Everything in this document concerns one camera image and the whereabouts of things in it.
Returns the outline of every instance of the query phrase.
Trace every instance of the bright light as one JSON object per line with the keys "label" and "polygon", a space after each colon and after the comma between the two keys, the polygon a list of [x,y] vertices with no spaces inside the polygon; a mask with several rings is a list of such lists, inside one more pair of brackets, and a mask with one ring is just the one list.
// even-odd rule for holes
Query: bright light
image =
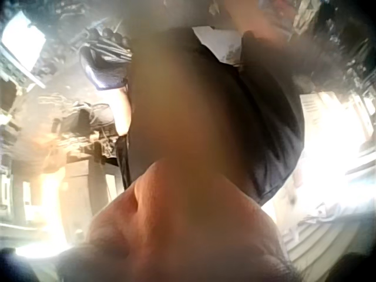
{"label": "bright light", "polygon": [[0,114],[0,125],[7,125],[12,119],[11,115]]}
{"label": "bright light", "polygon": [[41,259],[57,256],[69,248],[71,248],[71,246],[67,244],[56,244],[51,242],[34,243],[16,248],[16,254],[30,259]]}
{"label": "bright light", "polygon": [[6,25],[1,41],[16,59],[31,71],[46,42],[44,34],[23,12],[18,12]]}

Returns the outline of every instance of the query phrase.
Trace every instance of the black glove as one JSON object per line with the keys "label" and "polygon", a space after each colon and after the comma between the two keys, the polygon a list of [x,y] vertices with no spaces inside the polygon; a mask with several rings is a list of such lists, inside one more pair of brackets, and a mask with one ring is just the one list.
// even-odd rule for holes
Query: black glove
{"label": "black glove", "polygon": [[83,46],[80,48],[79,56],[82,68],[89,78],[89,80],[95,85],[97,90],[109,90],[122,88],[127,84],[127,70],[130,65],[128,62],[111,62],[106,61],[100,54],[100,47]]}

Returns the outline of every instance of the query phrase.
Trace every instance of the black object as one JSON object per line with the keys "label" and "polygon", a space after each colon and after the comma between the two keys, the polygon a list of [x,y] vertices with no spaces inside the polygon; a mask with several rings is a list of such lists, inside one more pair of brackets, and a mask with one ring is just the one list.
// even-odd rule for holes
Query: black object
{"label": "black object", "polygon": [[127,84],[129,63],[107,62],[86,46],[80,49],[80,62],[86,76],[97,90],[122,88]]}
{"label": "black object", "polygon": [[11,282],[38,282],[27,260],[15,254],[15,249],[0,250],[0,280]]}
{"label": "black object", "polygon": [[90,134],[89,111],[80,109],[78,112],[64,118],[61,122],[60,133],[74,133],[79,136],[88,136]]}

